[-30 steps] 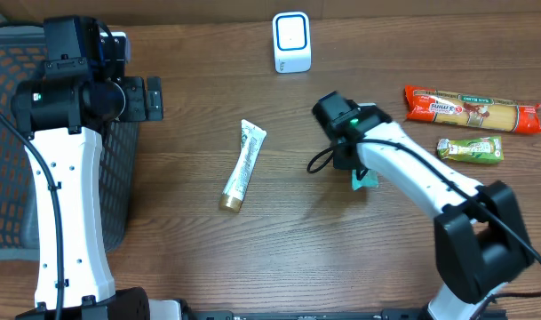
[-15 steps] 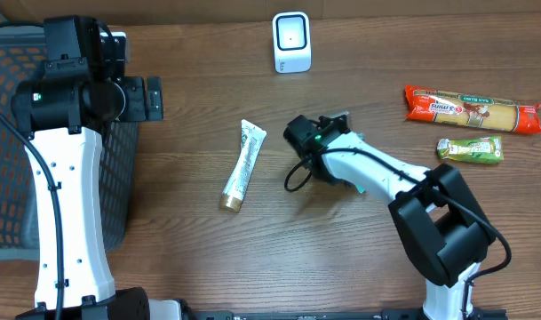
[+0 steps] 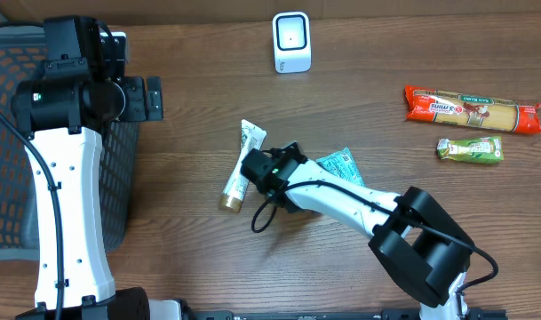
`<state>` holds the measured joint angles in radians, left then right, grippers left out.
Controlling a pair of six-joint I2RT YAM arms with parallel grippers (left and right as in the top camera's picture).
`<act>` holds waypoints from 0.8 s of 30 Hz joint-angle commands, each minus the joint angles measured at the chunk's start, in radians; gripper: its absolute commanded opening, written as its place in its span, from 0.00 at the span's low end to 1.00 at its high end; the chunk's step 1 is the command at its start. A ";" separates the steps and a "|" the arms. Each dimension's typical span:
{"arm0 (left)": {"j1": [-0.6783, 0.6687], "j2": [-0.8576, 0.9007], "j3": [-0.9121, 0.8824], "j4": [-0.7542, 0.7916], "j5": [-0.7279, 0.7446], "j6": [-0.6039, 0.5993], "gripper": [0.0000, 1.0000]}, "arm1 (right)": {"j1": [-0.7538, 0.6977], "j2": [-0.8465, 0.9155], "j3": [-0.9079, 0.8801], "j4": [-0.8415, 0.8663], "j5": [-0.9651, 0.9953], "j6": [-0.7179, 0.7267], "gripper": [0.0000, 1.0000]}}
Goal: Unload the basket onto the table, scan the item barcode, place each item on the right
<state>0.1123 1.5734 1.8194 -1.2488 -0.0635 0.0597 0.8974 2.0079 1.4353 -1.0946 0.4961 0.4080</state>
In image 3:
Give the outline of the white leaf-print pack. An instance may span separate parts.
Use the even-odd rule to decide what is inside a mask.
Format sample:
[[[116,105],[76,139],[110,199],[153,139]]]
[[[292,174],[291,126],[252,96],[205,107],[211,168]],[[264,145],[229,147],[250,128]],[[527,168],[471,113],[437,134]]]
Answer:
[[[249,185],[249,181],[241,174],[242,161],[253,149],[261,148],[266,136],[264,129],[246,119],[241,121],[240,154],[219,198],[220,209],[240,212]]]

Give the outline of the teal wet wipes pack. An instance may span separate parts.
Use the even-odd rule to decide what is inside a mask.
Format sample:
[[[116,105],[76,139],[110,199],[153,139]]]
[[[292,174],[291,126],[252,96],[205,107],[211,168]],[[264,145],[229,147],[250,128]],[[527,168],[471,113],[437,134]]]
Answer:
[[[358,186],[365,186],[359,168],[349,148],[331,153],[315,160],[321,167],[333,175]]]

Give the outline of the orange spaghetti packet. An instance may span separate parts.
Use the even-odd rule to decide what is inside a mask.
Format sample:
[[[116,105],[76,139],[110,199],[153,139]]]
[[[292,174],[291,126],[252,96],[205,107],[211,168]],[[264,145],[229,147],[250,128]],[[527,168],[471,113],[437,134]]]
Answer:
[[[407,85],[408,120],[536,134],[541,132],[537,110],[541,104],[491,98]]]

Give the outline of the green snack packet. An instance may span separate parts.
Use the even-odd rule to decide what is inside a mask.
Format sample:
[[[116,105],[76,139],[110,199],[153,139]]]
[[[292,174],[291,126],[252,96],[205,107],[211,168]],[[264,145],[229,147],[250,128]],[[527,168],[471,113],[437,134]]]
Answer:
[[[500,136],[470,140],[440,139],[436,151],[442,160],[474,164],[498,164],[504,160]]]

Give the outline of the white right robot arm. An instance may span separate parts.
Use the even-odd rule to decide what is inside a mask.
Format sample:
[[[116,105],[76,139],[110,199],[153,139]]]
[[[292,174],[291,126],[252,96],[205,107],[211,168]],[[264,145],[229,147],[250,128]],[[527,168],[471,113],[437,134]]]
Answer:
[[[262,172],[256,185],[269,201],[323,213],[367,237],[386,273],[419,302],[421,318],[466,317],[463,285],[473,241],[428,193],[361,187],[306,158],[271,160]]]

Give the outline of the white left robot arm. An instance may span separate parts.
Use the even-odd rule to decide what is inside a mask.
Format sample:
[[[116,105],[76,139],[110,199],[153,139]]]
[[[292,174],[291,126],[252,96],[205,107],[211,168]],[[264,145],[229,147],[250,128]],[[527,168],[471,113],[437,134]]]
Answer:
[[[163,119],[161,81],[127,76],[125,36],[91,17],[44,21],[44,76],[18,85],[14,131],[36,188],[40,269],[28,319],[148,319],[142,288],[117,290],[103,241],[99,168],[113,122]]]

